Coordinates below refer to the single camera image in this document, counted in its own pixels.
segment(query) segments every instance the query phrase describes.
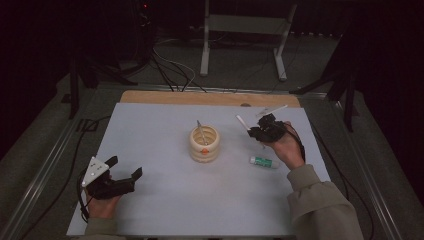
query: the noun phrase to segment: white tabletop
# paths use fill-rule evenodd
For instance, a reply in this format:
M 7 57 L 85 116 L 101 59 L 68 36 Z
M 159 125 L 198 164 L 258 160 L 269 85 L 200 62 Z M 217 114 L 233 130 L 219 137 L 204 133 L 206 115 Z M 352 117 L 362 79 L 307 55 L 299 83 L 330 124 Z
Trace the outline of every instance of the white tabletop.
M 257 126 L 262 107 L 118 103 L 97 158 L 118 156 L 113 179 L 143 176 L 135 192 L 121 198 L 118 234 L 142 237 L 275 237 L 292 235 L 287 195 L 288 169 L 249 164 L 250 156 L 278 161 L 270 148 L 247 135 L 235 115 Z M 285 108 L 277 120 L 291 121 L 321 180 L 330 180 L 305 111 Z M 188 136 L 197 126 L 214 126 L 221 152 L 210 163 L 191 159 Z M 67 235 L 83 235 L 79 206 Z

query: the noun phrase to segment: hand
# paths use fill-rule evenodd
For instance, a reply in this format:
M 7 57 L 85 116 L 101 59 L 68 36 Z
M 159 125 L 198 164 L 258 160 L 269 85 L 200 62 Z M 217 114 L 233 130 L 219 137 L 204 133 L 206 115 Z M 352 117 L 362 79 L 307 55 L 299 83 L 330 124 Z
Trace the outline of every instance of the hand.
M 293 133 L 295 136 L 298 136 L 290 122 L 284 123 L 286 124 L 288 131 Z M 290 134 L 284 134 L 284 136 L 276 142 L 263 144 L 271 147 L 277 157 L 281 159 L 281 161 L 283 161 L 290 170 L 305 165 L 299 144 Z
M 90 218 L 109 218 L 112 219 L 115 216 L 116 205 L 121 199 L 121 196 L 116 196 L 110 199 L 95 199 L 85 191 L 88 203 L 88 213 Z

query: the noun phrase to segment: beige container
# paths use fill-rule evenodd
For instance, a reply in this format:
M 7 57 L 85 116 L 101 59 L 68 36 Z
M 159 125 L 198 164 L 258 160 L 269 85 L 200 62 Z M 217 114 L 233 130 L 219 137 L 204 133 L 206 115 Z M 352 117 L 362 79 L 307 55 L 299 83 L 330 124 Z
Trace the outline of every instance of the beige container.
M 202 130 L 207 144 L 203 141 L 200 129 L 194 128 L 189 136 L 190 155 L 197 162 L 207 163 L 218 157 L 221 137 L 211 126 L 202 126 Z

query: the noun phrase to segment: small tube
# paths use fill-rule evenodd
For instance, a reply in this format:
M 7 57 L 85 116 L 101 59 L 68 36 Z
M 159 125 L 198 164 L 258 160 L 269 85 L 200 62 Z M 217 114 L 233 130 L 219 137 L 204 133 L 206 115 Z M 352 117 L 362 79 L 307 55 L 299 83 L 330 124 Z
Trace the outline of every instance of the small tube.
M 280 166 L 280 162 L 255 156 L 250 157 L 250 163 L 267 168 L 278 168 Z

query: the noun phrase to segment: dark background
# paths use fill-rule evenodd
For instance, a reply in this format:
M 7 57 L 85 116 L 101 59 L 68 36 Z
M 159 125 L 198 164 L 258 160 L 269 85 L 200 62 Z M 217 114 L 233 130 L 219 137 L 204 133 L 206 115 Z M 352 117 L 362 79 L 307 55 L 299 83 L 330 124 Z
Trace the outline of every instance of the dark background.
M 203 24 L 203 1 L 139 1 L 152 26 L 189 38 L 190 26 Z M 281 1 L 211 1 L 211 11 L 280 16 Z M 134 27 L 132 1 L 7 1 L 0 9 L 1 149 L 19 138 L 55 95 L 55 84 L 69 72 L 76 49 L 102 64 L 141 58 L 143 31 Z M 360 34 L 341 37 L 328 68 L 349 64 L 357 42 L 366 40 L 356 88 L 388 139 L 406 176 L 423 202 L 424 192 L 424 6 L 421 1 L 298 1 L 293 34 L 340 38 L 359 16 Z

